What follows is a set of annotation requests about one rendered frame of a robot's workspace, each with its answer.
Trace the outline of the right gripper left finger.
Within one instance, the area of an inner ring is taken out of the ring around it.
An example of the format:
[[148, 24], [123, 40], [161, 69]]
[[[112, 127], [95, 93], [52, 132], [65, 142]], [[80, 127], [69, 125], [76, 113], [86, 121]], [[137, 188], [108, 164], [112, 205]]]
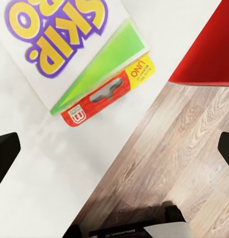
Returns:
[[0, 183], [21, 150], [18, 134], [12, 132], [0, 136]]

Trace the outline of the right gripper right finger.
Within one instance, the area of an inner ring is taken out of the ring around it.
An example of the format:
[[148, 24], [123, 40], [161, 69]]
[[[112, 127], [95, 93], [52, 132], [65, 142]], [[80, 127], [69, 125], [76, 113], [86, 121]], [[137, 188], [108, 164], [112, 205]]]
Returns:
[[227, 164], [229, 165], [229, 133], [222, 132], [219, 143], [218, 150], [221, 153], [222, 157], [225, 159]]

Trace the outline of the board game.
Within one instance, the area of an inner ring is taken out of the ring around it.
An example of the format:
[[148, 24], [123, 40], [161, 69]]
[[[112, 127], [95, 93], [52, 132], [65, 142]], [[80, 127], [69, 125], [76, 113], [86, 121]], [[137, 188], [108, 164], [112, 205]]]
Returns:
[[[155, 73], [122, 0], [0, 0], [0, 43], [54, 117], [78, 127]], [[108, 99], [91, 96], [116, 79]]]

